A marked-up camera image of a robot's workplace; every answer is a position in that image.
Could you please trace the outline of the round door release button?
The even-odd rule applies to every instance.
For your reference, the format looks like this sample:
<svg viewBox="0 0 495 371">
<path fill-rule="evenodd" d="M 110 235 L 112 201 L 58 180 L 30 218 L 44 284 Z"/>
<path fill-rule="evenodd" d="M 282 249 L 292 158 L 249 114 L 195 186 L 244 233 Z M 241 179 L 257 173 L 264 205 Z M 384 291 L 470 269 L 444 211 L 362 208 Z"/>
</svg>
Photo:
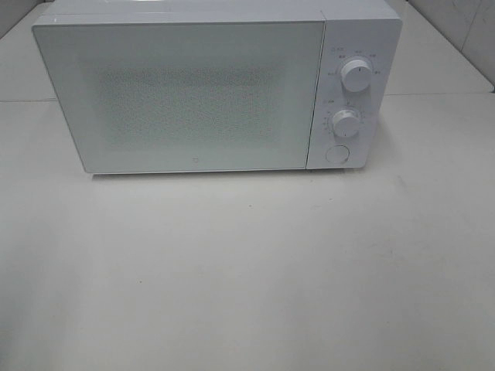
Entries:
<svg viewBox="0 0 495 371">
<path fill-rule="evenodd" d="M 326 152 L 326 160 L 332 164 L 342 165 L 348 161 L 350 150 L 345 145 L 334 145 Z"/>
</svg>

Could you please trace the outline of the white microwave knob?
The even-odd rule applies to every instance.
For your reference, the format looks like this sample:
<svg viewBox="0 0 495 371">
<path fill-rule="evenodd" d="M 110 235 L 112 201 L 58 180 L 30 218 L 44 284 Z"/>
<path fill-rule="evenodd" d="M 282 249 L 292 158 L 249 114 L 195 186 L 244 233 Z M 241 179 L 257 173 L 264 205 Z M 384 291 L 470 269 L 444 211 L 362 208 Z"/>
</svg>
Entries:
<svg viewBox="0 0 495 371">
<path fill-rule="evenodd" d="M 372 74 L 371 64 L 363 58 L 348 60 L 340 69 L 341 83 L 351 93 L 366 90 L 370 85 Z"/>
<path fill-rule="evenodd" d="M 353 137 L 360 130 L 360 116 L 356 111 L 345 109 L 336 112 L 331 119 L 333 133 L 340 138 Z"/>
</svg>

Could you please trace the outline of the white microwave door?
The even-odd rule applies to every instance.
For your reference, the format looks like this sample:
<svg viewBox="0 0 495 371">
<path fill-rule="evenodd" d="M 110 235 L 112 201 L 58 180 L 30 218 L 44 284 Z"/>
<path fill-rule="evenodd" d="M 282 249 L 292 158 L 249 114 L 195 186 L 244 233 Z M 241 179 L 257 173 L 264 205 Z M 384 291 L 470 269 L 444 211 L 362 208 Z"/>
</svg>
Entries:
<svg viewBox="0 0 495 371">
<path fill-rule="evenodd" d="M 306 166 L 322 22 L 35 26 L 90 174 Z"/>
</svg>

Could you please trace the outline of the white microwave oven body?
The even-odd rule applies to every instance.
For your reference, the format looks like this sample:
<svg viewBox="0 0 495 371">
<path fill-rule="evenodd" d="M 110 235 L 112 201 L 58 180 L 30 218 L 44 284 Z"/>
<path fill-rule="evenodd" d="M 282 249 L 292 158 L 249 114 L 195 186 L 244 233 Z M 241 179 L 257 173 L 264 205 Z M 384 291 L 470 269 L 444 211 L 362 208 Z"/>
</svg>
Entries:
<svg viewBox="0 0 495 371">
<path fill-rule="evenodd" d="M 324 25 L 309 150 L 300 169 L 363 167 L 402 27 L 384 1 L 56 1 L 33 24 L 32 34 L 35 26 L 273 22 Z M 373 69 L 370 85 L 358 93 L 347 91 L 340 79 L 343 64 L 353 58 L 367 60 Z M 331 123 L 345 109 L 360 116 L 360 130 L 350 138 L 335 136 Z M 326 160 L 334 145 L 349 148 L 346 163 Z"/>
</svg>

